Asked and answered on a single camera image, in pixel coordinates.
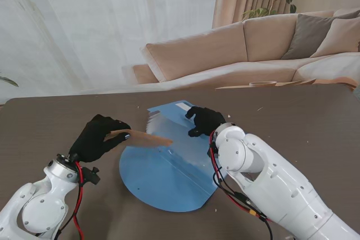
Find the brown paper strip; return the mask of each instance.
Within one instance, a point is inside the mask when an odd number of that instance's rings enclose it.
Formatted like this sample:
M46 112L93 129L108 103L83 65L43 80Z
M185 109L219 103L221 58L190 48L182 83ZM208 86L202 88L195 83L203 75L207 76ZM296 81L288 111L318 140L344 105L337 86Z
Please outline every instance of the brown paper strip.
M129 133L130 138L122 145L137 146L137 147L156 147L156 146L170 146L173 141L164 137L150 135L145 132L138 132L132 129L115 130L106 136L105 140L111 139L120 133Z

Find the table surface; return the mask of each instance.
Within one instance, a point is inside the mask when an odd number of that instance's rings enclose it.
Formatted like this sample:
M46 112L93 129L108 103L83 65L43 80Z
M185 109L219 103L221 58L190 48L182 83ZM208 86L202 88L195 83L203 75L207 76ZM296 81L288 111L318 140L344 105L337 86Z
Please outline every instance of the table surface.
M342 85L178 90L169 92L21 98L0 110L0 209L27 182L44 177L57 153L67 154L95 114L145 131L147 109L185 99L229 116L297 167L327 206L360 232L360 105ZM89 164L98 185L84 187L78 219L90 239L269 239L261 221L240 211L217 190L201 209L161 211L139 201L119 175L122 147ZM77 191L66 197L73 209ZM274 239L289 234L271 224ZM60 239L78 239L71 223Z

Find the white curtain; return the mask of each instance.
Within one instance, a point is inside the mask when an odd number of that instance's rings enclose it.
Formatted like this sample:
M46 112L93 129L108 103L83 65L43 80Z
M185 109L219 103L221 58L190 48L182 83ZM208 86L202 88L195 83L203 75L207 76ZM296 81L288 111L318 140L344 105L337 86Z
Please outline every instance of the white curtain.
M0 0L0 103L126 84L148 42L212 28L215 0Z

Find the sofa armrest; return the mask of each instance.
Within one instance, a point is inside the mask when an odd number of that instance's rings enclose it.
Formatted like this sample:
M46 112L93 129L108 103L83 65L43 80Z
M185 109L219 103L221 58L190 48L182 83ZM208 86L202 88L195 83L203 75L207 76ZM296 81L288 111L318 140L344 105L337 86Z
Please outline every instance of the sofa armrest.
M122 70L128 84L150 84L159 82L150 70L148 64L123 66Z

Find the blue paper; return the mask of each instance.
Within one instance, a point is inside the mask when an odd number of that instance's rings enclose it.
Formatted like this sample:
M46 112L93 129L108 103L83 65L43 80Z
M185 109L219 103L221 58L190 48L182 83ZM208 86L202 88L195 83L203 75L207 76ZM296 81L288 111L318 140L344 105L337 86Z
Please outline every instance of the blue paper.
M161 113L154 134L174 143L170 147L127 147L120 159L120 175L130 192L148 205L187 212L203 206L217 187L207 156L209 137L187 135L194 123L185 118L185 110L176 106L179 102L149 109Z

